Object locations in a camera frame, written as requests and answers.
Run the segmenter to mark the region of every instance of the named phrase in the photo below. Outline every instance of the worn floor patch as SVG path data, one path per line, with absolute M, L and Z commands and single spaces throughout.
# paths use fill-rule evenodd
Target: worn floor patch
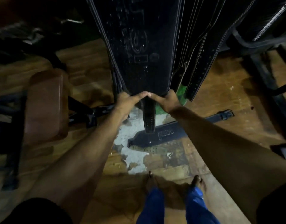
M 156 126 L 162 125 L 167 114 L 156 116 Z M 129 174 L 137 174 L 147 171 L 144 164 L 144 157 L 148 155 L 146 152 L 131 150 L 127 147 L 127 140 L 135 136 L 141 130 L 144 130 L 144 122 L 142 111 L 134 108 L 130 113 L 127 125 L 122 125 L 119 128 L 119 133 L 114 141 L 113 149 L 124 157 L 126 168 L 129 169 Z

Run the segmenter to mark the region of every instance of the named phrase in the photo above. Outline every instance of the brown padded seat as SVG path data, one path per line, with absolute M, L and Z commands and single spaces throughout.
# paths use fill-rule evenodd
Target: brown padded seat
M 51 69 L 31 77 L 25 109 L 25 145 L 56 141 L 67 136 L 68 96 L 68 75 L 63 70 Z

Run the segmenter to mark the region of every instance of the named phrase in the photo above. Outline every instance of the leg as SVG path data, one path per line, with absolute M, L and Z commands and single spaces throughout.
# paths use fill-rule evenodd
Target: leg
M 158 189 L 151 172 L 149 172 L 146 189 L 149 194 L 136 224 L 164 224 L 164 194 Z
M 196 175 L 192 181 L 186 199 L 186 219 L 188 224 L 220 224 L 216 217 L 207 209 L 203 192 L 204 181 Z

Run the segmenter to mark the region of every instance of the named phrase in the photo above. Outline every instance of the pant leg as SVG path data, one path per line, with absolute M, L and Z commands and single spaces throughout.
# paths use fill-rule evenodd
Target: pant leg
M 136 224 L 164 224 L 164 194 L 154 188 L 146 198 L 146 202 Z
M 186 199 L 186 219 L 188 224 L 220 224 L 207 209 L 203 193 L 198 187 L 190 189 Z

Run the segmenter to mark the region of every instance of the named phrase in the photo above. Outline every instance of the foot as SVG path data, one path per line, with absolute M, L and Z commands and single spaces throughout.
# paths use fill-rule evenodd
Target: foot
M 154 188 L 158 188 L 158 183 L 156 182 L 155 177 L 153 176 L 152 172 L 148 173 L 147 183 L 146 183 L 146 190 L 150 193 Z
M 206 192 L 206 185 L 204 180 L 199 176 L 199 175 L 195 175 L 190 187 L 194 188 L 194 187 L 198 187 L 199 189 L 201 189 L 201 191 L 203 192 L 203 194 Z

